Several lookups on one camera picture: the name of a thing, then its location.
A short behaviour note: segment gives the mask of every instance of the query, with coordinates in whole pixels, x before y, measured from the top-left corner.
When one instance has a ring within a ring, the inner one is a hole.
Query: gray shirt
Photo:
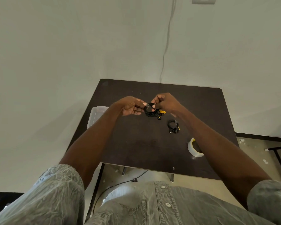
[[[86,224],[281,224],[281,182],[259,182],[247,205],[249,211],[201,191],[137,182],[112,191]],[[0,224],[83,224],[83,213],[82,179],[61,164],[1,211]]]

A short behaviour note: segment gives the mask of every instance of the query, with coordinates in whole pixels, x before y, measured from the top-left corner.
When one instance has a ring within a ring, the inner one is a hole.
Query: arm
[[[140,115],[146,103],[127,96],[113,103],[107,111],[87,129],[68,149],[59,164],[68,164],[76,169],[86,189],[92,180],[95,169],[109,136],[120,115]]]
[[[211,167],[232,195],[247,208],[250,190],[258,182],[271,179],[269,175],[239,147],[189,112],[170,93],[157,95],[152,103],[156,103],[153,108],[169,111],[185,122]]]

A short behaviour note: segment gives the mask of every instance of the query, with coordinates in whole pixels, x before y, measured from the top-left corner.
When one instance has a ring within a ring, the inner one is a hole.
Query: tape roll
[[[191,139],[191,141],[188,143],[187,147],[189,152],[195,156],[195,157],[202,157],[204,154],[202,152],[198,152],[193,147],[193,142],[196,141],[194,138]]]

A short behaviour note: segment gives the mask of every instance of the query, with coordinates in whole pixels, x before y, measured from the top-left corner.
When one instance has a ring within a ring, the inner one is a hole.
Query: white wall
[[[64,154],[100,78],[159,82],[172,0],[0,0],[0,191]],[[236,132],[281,136],[281,0],[177,0],[163,83],[223,89]]]

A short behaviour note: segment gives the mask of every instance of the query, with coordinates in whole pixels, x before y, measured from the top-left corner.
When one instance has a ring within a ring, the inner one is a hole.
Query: person's right arm
[[[247,154],[182,106],[170,93],[158,94],[153,108],[182,119],[211,167],[232,195],[247,208],[247,196],[260,181],[271,179]]]

